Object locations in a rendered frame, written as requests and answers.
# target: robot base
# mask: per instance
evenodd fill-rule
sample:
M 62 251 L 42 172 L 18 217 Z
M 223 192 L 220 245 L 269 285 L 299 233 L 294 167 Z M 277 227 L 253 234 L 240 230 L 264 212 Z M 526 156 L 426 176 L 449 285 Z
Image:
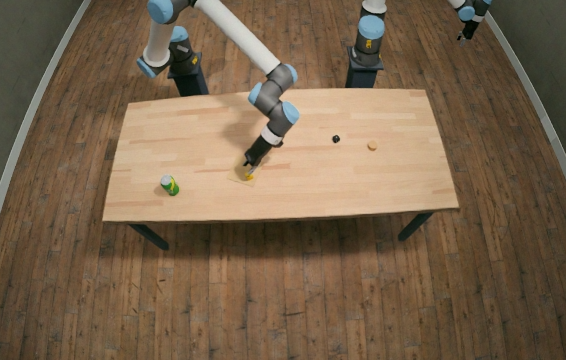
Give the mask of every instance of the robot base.
M 192 95 L 209 95 L 207 84 L 205 83 L 205 76 L 203 76 L 203 69 L 201 69 L 201 53 L 196 53 L 199 61 L 196 67 L 189 74 L 175 74 L 170 71 L 167 74 L 168 79 L 174 80 L 176 88 L 179 90 L 181 97 Z
M 376 72 L 383 70 L 383 61 L 379 59 L 374 66 L 361 66 L 352 59 L 352 47 L 347 47 L 347 56 L 350 59 L 350 66 L 347 69 L 346 88 L 373 88 L 376 81 Z

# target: table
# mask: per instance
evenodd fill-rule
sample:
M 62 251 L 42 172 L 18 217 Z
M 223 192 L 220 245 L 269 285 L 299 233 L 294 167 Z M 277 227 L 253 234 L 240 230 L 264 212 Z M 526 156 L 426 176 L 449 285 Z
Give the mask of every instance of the table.
M 227 179 L 268 121 L 247 95 L 129 104 L 103 221 L 130 224 L 167 249 L 147 223 L 419 213 L 399 234 L 405 240 L 433 211 L 458 208 L 424 90 L 288 90 L 282 100 L 301 118 L 264 159 L 253 187 Z M 375 151 L 367 147 L 372 140 Z M 178 195 L 161 188 L 164 174 L 174 176 Z

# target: table leg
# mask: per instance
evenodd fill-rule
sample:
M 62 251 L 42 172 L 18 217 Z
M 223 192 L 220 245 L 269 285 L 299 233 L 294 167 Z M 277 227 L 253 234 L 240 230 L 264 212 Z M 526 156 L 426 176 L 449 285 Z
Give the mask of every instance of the table leg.
M 144 238 L 148 239 L 152 244 L 158 246 L 161 250 L 169 250 L 170 245 L 160 236 L 158 236 L 152 229 L 143 224 L 130 224 L 132 229 L 136 230 L 139 234 L 143 235 Z
M 426 222 L 427 219 L 430 218 L 430 216 L 432 216 L 432 213 L 416 215 L 414 219 L 410 221 L 410 223 L 407 224 L 407 226 L 403 228 L 403 230 L 401 230 L 401 232 L 399 233 L 399 241 L 405 241 L 410 237 L 410 235 L 414 234 L 414 232 L 418 230 L 418 228 L 423 225 L 423 223 Z

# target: baseboard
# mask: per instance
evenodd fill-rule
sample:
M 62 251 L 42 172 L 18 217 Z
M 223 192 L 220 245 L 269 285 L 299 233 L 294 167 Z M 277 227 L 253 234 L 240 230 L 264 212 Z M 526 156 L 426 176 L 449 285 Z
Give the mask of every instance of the baseboard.
M 501 46 L 503 47 L 503 50 L 505 50 L 507 57 L 510 59 L 512 66 L 514 67 L 514 70 L 516 70 L 516 73 L 521 79 L 525 91 L 527 91 L 530 100 L 532 100 L 532 105 L 534 105 L 534 108 L 536 109 L 536 113 L 539 115 L 539 119 L 541 119 L 541 124 L 543 125 L 543 128 L 547 133 L 547 137 L 550 140 L 550 143 L 552 144 L 552 148 L 554 149 L 556 158 L 559 160 L 559 164 L 561 165 L 561 170 L 563 171 L 563 175 L 565 176 L 565 180 L 566 180 L 566 153 L 565 150 L 563 149 L 563 145 L 561 145 L 561 141 L 556 135 L 554 126 L 552 126 L 550 117 L 547 115 L 547 111 L 545 111 L 545 107 L 543 106 L 543 103 L 541 102 L 539 95 L 536 93 L 536 90 L 534 89 L 534 86 L 532 85 L 530 78 L 527 76 L 525 69 L 523 69 L 523 65 L 521 65 L 521 62 L 514 53 L 514 50 L 510 46 L 510 43 L 505 38 L 505 35 L 503 35 L 503 32 L 496 24 L 496 21 L 494 21 L 492 14 L 488 12 L 487 15 L 485 16 L 485 21 L 490 25 L 490 28 L 494 32 L 494 35 L 496 35 L 496 38 L 501 43 Z
M 52 56 L 52 60 L 50 60 L 50 64 L 47 66 L 45 70 L 45 74 L 43 74 L 43 78 L 39 83 L 36 92 L 34 93 L 34 97 L 32 98 L 32 102 L 30 102 L 30 106 L 25 113 L 25 118 L 23 119 L 23 123 L 21 123 L 21 127 L 19 129 L 18 134 L 16 135 L 16 139 L 14 140 L 14 145 L 12 146 L 12 151 L 10 151 L 10 155 L 7 159 L 7 163 L 5 165 L 5 169 L 3 170 L 3 176 L 1 176 L 0 181 L 0 214 L 1 209 L 3 208 L 3 203 L 5 202 L 5 196 L 7 194 L 8 187 L 10 186 L 10 181 L 12 180 L 12 175 L 14 174 L 14 169 L 16 168 L 16 162 L 19 159 L 19 155 L 21 154 L 21 150 L 23 149 L 23 144 L 25 143 L 25 138 L 27 136 L 28 131 L 30 130 L 30 126 L 32 125 L 32 121 L 34 120 L 34 115 L 36 114 L 36 110 L 39 108 L 39 104 L 41 103 L 41 99 L 43 98 L 43 94 L 47 89 L 48 84 L 50 83 L 50 79 L 54 74 L 54 69 L 61 60 L 61 56 L 67 47 L 67 44 L 70 42 L 72 38 L 72 34 L 74 34 L 74 30 L 81 21 L 85 10 L 90 5 L 91 0 L 84 0 L 81 6 L 79 7 L 76 15 L 72 19 L 70 26 L 65 31 L 65 35 L 61 39 L 59 46 L 56 48 L 54 55 Z

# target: green soda can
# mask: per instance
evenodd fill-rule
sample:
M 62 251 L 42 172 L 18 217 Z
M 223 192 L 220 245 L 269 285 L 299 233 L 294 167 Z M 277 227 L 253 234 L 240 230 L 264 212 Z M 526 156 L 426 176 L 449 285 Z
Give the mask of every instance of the green soda can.
M 174 181 L 172 175 L 163 175 L 161 178 L 161 186 L 168 194 L 170 194 L 170 196 L 174 196 L 179 193 L 179 186 L 176 185 L 176 181 Z

